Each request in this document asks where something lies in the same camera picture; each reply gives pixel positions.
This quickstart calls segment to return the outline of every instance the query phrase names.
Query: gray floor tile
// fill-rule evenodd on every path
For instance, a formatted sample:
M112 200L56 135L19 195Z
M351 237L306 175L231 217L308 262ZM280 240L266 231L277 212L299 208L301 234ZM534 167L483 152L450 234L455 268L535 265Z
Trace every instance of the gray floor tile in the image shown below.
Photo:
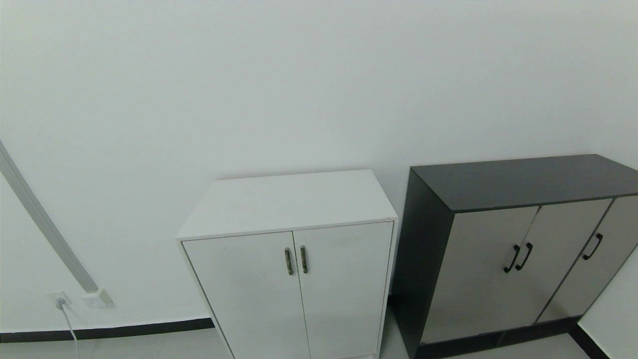
M408 359L394 316L388 311L380 359ZM81 359L230 359L215 329L80 340ZM74 359L72 341L0 344L1 359ZM567 334L454 359L587 359Z

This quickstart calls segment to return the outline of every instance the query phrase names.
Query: wall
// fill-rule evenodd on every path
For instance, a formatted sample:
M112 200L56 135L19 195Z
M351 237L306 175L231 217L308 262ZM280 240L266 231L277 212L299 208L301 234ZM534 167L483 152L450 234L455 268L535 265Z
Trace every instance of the wall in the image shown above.
M409 165L589 153L636 10L3 1L3 141L117 307L0 183L0 330L64 329L49 289L77 328L205 317L172 238L217 178L372 168L400 215Z
M638 23L633 30L638 33ZM634 64L624 90L604 111L595 136L595 151L638 169L638 49L628 47ZM581 320L581 326L611 358L635 358L638 353L638 251L634 251Z

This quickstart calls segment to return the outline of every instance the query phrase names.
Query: black cabinet top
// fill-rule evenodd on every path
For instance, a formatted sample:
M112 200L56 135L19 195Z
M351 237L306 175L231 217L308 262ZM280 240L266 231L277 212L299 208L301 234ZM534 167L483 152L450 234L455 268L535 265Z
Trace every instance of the black cabinet top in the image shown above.
M599 155L411 168L455 212L638 194L638 171Z

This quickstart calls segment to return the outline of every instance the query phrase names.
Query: cabinet handle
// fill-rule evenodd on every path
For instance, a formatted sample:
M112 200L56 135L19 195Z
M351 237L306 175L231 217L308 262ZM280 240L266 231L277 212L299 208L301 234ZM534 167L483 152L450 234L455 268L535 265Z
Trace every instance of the cabinet handle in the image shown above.
M514 245L514 250L516 251L516 254L514 254L514 259L512 259L512 263L510 264L510 267L507 268L503 268L503 270L505 271L505 273L509 273L510 270L512 270L512 267L514 266L514 263L516 262L516 258L518 258L518 253L521 252L521 248L518 245Z
M292 263L290 262L290 248L286 248L284 253L286 254L286 267L288 267L288 274L292 275Z
M527 247L527 256L525 256L525 259L523 259L523 263L519 266L518 264L516 265L516 270L522 270L523 266L525 265L525 263L527 263L527 258L530 257L531 254L531 250L534 248L533 245L531 245L530 242L528 242L525 247Z
M305 274L305 273L308 273L308 265L306 264L305 246L301 246L301 248L299 248L299 251L301 252L301 267L304 268L304 274Z
M600 245L600 242L602 242L602 234L596 233L596 238L598 238L598 244L596 244L596 247L594 248L593 251L591 251L590 255L586 255L586 254L582 255L582 258L584 260L588 260L589 258L591 258L594 255L594 253L596 253L596 249L598 249L598 246Z

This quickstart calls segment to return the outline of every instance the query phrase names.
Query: power cord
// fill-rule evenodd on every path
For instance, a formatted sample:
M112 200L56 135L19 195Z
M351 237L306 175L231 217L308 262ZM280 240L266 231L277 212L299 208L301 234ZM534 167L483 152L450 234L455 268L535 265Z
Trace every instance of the power cord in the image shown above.
M62 314L64 314L64 318L66 319L66 324L69 326L69 330L71 331L71 335L73 336L73 341L75 342L75 354L77 355L78 359L80 359L80 351L78 350L78 339L75 336L75 332L73 331L73 328L71 328L71 322L69 321L69 317L66 315L66 312L64 311L64 304L66 304L66 300L64 300L64 298L56 299L56 308L61 310Z

